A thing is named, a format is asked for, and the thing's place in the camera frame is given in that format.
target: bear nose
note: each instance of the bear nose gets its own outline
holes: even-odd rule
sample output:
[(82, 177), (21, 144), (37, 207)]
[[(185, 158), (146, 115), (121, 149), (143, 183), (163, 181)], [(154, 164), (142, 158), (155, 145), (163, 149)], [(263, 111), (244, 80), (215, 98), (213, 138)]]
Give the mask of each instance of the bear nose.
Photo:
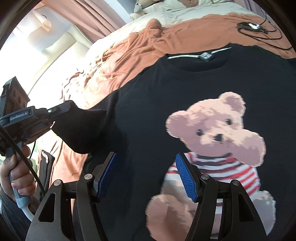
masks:
[(216, 135), (215, 138), (214, 138), (214, 140), (215, 140), (215, 141), (220, 141), (220, 142), (222, 142), (222, 141), (223, 141), (223, 135), (222, 135), (222, 134), (218, 134), (218, 135)]

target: bear eye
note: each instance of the bear eye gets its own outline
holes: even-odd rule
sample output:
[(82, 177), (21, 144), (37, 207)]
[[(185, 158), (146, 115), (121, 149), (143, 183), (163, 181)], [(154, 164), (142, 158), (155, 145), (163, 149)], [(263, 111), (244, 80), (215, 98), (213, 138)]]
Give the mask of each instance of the bear eye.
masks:
[(202, 135), (203, 135), (203, 131), (202, 131), (202, 129), (198, 129), (198, 130), (196, 131), (196, 134), (197, 134), (198, 136), (202, 136)]
[(232, 120), (231, 120), (231, 119), (226, 119), (225, 122), (226, 122), (228, 125), (232, 125)]

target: black cable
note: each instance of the black cable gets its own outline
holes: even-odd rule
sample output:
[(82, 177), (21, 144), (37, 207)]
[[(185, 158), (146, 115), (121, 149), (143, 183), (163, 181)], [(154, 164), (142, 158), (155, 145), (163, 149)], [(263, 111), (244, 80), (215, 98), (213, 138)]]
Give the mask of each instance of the black cable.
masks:
[(11, 138), (9, 133), (5, 130), (5, 128), (2, 125), (0, 125), (0, 135), (11, 145), (11, 147), (16, 151), (16, 153), (19, 154), (21, 159), (24, 160), (24, 163), (28, 167), (29, 171), (32, 173), (32, 175), (36, 179), (36, 181), (40, 187), (42, 195), (45, 196), (45, 191), (44, 191), (43, 185), (42, 185), (38, 175), (34, 171), (33, 167), (31, 166), (30, 162), (28, 161), (27, 157), (23, 154), (21, 149), (18, 147), (18, 145), (15, 143), (15, 141)]
[(263, 43), (265, 43), (265, 44), (267, 44), (267, 45), (269, 45), (269, 46), (271, 46), (271, 47), (274, 47), (274, 48), (278, 48), (278, 49), (281, 49), (281, 50), (290, 50), (290, 49), (292, 49), (292, 46), (291, 46), (290, 48), (282, 48), (282, 47), (275, 46), (275, 45), (272, 45), (272, 44), (269, 44), (269, 43), (267, 43), (267, 42), (265, 42), (265, 41), (260, 40), (260, 39), (265, 39), (265, 40), (280, 40), (280, 39), (283, 38), (283, 34), (282, 34), (281, 30), (280, 30), (277, 26), (274, 26), (274, 25), (273, 25), (273, 24), (267, 19), (267, 12), (265, 12), (265, 19), (264, 19), (264, 21), (263, 21), (262, 23), (260, 23), (259, 26), (262, 26), (266, 21), (268, 21), (268, 22), (270, 23), (270, 25), (274, 27), (274, 30), (271, 30), (271, 31), (266, 30), (266, 31), (267, 31), (268, 33), (274, 33), (274, 32), (276, 32), (276, 31), (278, 30), (278, 31), (280, 32), (280, 34), (281, 34), (281, 36), (280, 36), (279, 38), (264, 38), (264, 37), (259, 37), (259, 36), (254, 36), (254, 35), (250, 35), (250, 34), (247, 34), (247, 33), (243, 33), (241, 30), (242, 30), (242, 29), (245, 29), (245, 28), (238, 28), (238, 32), (241, 33), (241, 34), (243, 34), (243, 35), (245, 35), (245, 36), (247, 36), (247, 37), (250, 37), (250, 38), (255, 39), (255, 40), (257, 40), (257, 41), (263, 42)]
[(35, 145), (36, 145), (36, 141), (34, 141), (34, 146), (33, 146), (33, 149), (32, 149), (32, 152), (31, 152), (31, 155), (30, 155), (30, 160), (31, 160), (31, 157), (32, 157), (32, 155), (33, 155), (33, 151), (34, 151), (34, 149), (35, 149)]

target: orange blanket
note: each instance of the orange blanket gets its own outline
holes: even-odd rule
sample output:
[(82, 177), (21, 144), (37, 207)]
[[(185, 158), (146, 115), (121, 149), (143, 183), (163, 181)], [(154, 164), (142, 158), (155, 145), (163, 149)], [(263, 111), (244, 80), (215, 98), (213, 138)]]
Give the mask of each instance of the orange blanket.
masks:
[[(145, 29), (131, 33), (119, 44), (106, 50), (102, 58), (95, 59), (87, 69), (70, 77), (62, 89), (61, 100), (74, 100), (83, 109), (89, 109), (99, 103), (112, 91), (124, 86), (145, 67), (153, 65), (164, 54), (194, 53), (221, 48), (228, 43), (257, 45), (283, 58), (296, 58), (291, 50), (280, 50), (270, 45), (244, 36), (237, 31), (238, 22), (261, 23), (259, 16), (230, 13), (228, 15), (210, 14), (201, 19), (182, 22), (168, 28), (162, 28), (158, 20), (152, 19)], [(268, 30), (273, 27), (266, 22)], [(263, 33), (252, 33), (268, 37)], [(270, 33), (269, 37), (279, 37), (279, 32)], [(282, 48), (290, 47), (286, 37), (281, 40), (265, 40), (269, 44)], [(52, 137), (56, 143), (58, 137)], [(73, 152), (65, 143), (51, 153), (56, 157), (52, 170), (51, 183), (56, 179), (64, 182), (78, 180), (87, 154)]]

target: hand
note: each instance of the hand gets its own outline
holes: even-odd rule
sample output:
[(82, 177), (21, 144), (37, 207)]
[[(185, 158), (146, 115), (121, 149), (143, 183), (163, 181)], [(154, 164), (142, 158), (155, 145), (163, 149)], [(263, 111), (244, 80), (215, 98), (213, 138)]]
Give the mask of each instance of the hand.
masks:
[[(26, 157), (28, 157), (31, 153), (30, 148), (28, 146), (22, 147), (21, 150)], [(13, 193), (12, 187), (17, 189), (18, 193), (23, 196), (29, 196), (36, 192), (34, 177), (30, 173), (28, 167), (26, 166), (23, 160), (20, 161), (20, 163), (17, 166), (16, 162), (16, 156), (13, 155), (10, 158), (6, 158), (0, 165), (1, 187), (3, 191), (6, 193), (6, 195), (14, 202), (15, 195)], [(14, 179), (12, 183), (10, 183), (9, 180), (9, 173), (11, 173), (11, 176)]]

